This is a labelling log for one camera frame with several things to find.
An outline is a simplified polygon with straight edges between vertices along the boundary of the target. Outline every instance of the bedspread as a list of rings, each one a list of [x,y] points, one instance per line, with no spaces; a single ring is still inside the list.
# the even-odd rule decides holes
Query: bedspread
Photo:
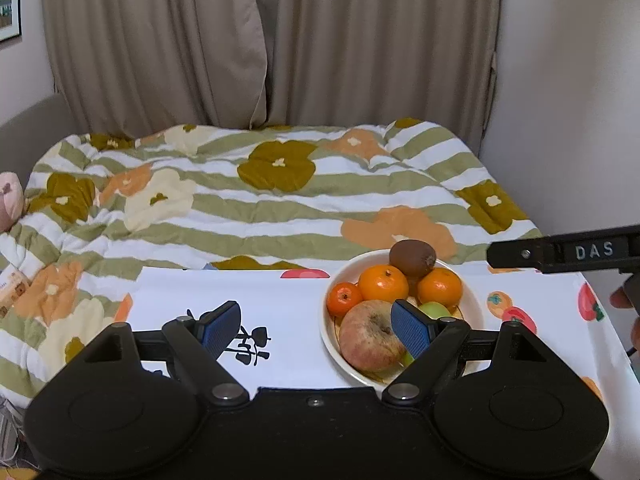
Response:
[[[539,235],[466,146],[410,119],[356,128],[182,124],[140,140],[71,136],[33,170],[0,270],[0,393],[25,406],[132,307],[143,266],[322,269],[403,238],[452,264]]]

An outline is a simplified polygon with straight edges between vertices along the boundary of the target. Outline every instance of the framed picture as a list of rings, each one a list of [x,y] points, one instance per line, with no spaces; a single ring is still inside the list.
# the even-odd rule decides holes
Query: framed picture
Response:
[[[20,36],[20,0],[0,0],[0,41]]]

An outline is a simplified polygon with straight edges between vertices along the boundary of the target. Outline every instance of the wall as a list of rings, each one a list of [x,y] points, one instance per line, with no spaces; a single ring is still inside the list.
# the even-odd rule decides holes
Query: wall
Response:
[[[503,0],[498,78],[481,158],[542,231],[640,224],[640,0]]]
[[[0,124],[53,94],[40,0],[20,0],[22,35],[0,43]]]

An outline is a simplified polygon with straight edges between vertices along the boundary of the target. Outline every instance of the fruit bowl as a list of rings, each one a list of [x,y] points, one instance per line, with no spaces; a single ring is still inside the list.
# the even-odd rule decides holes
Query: fruit bowl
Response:
[[[340,333],[340,322],[331,316],[326,309],[326,297],[329,291],[334,288],[337,283],[351,282],[356,283],[363,270],[368,267],[388,264],[389,263],[389,250],[382,249],[379,251],[371,251],[370,253],[364,253],[360,256],[356,256],[349,260],[338,272],[336,272],[330,282],[328,283],[325,293],[320,301],[320,333],[322,336],[322,342],[326,346],[329,355],[334,362],[340,367],[347,375],[356,379],[357,381],[372,386],[378,392],[381,392],[386,386],[391,383],[398,374],[402,371],[402,365],[398,363],[390,368],[387,368],[383,372],[378,373],[362,373],[353,368],[340,354],[340,346],[338,345],[338,334]],[[436,261],[435,267],[445,267],[451,269],[447,264],[444,264],[440,260]],[[460,305],[452,315],[464,319],[471,325],[471,328],[476,330],[482,330],[482,315],[480,310],[480,304],[476,297],[471,292],[465,280],[460,276],[462,280],[462,299]],[[470,370],[470,364],[467,365],[467,371]]]

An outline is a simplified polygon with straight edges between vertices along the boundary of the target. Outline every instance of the orange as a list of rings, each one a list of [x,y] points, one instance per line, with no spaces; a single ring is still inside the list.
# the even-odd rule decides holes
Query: orange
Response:
[[[354,283],[338,283],[326,295],[326,309],[332,316],[344,316],[362,301],[360,289]]]
[[[364,300],[393,303],[409,295],[409,283],[399,269],[390,265],[375,265],[365,269],[358,280]]]
[[[462,281],[452,270],[436,267],[418,282],[418,298],[421,303],[437,301],[451,311],[462,298]]]

